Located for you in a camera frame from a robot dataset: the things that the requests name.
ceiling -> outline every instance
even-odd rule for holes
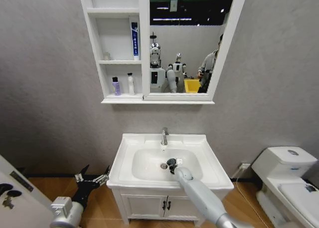
[[[170,1],[150,0],[151,25],[222,25],[233,0],[177,0],[177,11]]]

purple bottle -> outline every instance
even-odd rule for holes
[[[121,95],[121,89],[120,89],[120,83],[118,81],[118,77],[112,77],[112,84],[115,88],[115,96],[120,96]]]

yellow bin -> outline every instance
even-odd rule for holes
[[[197,93],[200,87],[200,83],[198,79],[185,79],[185,91],[187,93]]]

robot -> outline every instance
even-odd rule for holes
[[[109,179],[110,166],[107,167],[104,174],[92,180],[85,180],[82,175],[88,170],[89,165],[75,174],[75,180],[78,190],[75,195],[70,197],[57,197],[51,204],[54,213],[54,219],[50,224],[50,228],[78,228],[81,216],[87,206],[90,193],[106,184]]]
[[[189,199],[198,211],[218,228],[252,228],[253,226],[237,221],[225,210],[221,200],[201,181],[194,178],[186,167],[178,167],[176,159],[167,162],[170,172],[184,188]]]
[[[175,176],[189,199],[207,220],[216,224],[218,228],[252,228],[251,225],[232,218],[226,212],[221,200],[203,182],[194,178],[188,168],[178,167],[175,158],[169,159],[166,163],[170,173]],[[75,175],[78,185],[75,195],[72,198],[57,197],[51,204],[54,220],[50,228],[78,228],[90,193],[106,184],[109,179],[109,167],[103,175],[92,180],[85,180],[82,174],[88,167],[89,165]]]
[[[153,32],[150,38],[153,39],[150,45],[151,92],[165,92],[168,87],[171,93],[183,92],[186,64],[181,63],[181,54],[176,55],[174,64],[169,64],[166,70],[163,69],[161,67],[160,45],[154,42],[157,36]]]

ceiling light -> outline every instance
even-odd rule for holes
[[[191,21],[191,18],[185,17],[185,18],[153,18],[153,21]]]

